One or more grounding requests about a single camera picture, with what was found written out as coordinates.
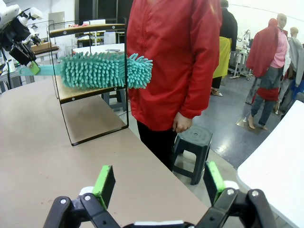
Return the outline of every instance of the black pants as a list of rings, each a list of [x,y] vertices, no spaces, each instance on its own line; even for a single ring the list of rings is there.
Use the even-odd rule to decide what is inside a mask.
[[[172,128],[166,131],[152,131],[139,121],[137,121],[137,126],[143,144],[172,171],[173,146],[177,133],[172,131]]]
[[[222,77],[215,77],[214,79],[212,79],[212,87],[215,89],[219,89],[221,81]]]

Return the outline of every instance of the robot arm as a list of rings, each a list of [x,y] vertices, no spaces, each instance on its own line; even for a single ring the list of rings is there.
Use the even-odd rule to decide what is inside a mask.
[[[18,5],[6,6],[0,0],[0,49],[4,49],[20,64],[30,66],[35,63],[34,53],[22,42],[31,38],[38,45],[40,39],[26,24],[32,19],[42,19],[42,12],[34,7],[21,11]]]
[[[250,40],[250,30],[249,29],[248,30],[243,30],[242,35],[238,36],[237,40],[239,42],[242,42],[243,47],[246,48],[246,46],[248,45],[249,40]]]

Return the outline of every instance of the white table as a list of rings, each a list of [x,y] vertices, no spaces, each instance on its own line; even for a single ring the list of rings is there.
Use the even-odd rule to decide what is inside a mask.
[[[91,46],[92,53],[100,53],[100,52],[107,52],[107,49],[119,49],[120,51],[110,51],[110,53],[124,53],[124,44],[105,44],[105,45],[99,45],[99,46]],[[74,53],[86,53],[90,52],[90,47],[80,47],[80,48],[74,48]]]
[[[120,36],[124,36],[124,32],[116,32],[118,34],[118,43],[120,44]]]
[[[50,51],[46,52],[46,53],[42,53],[42,54],[36,55],[36,58],[40,58],[41,61],[44,61],[45,56],[50,56],[51,57],[51,55],[56,55],[56,58],[57,58],[57,54],[59,53],[59,51],[60,50],[52,51],[52,53]]]
[[[247,189],[261,189],[272,210],[304,227],[304,104],[296,101],[279,125],[238,168]]]

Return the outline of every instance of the black stool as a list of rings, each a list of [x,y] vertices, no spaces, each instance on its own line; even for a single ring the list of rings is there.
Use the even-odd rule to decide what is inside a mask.
[[[127,107],[125,102],[124,89],[116,90],[114,95],[110,95],[110,93],[101,94],[101,97],[112,109],[123,108],[123,111],[126,111]],[[117,104],[110,105],[111,98],[116,98]]]
[[[193,125],[183,133],[177,135],[174,145],[174,163],[177,156],[184,151],[189,151],[196,155],[194,171],[190,172],[180,167],[173,165],[173,171],[181,175],[191,178],[191,185],[198,184],[202,171],[205,166],[205,161],[209,154],[211,145],[212,133],[202,127]]]

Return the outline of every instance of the red jacket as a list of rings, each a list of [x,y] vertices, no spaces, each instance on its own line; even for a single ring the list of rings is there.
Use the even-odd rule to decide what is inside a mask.
[[[255,77],[265,75],[274,60],[278,45],[277,20],[272,18],[268,27],[259,31],[253,40],[246,66],[253,70]]]
[[[130,89],[133,116],[154,131],[172,127],[208,107],[219,63],[219,0],[134,0],[127,32],[128,55],[153,60],[146,89]]]

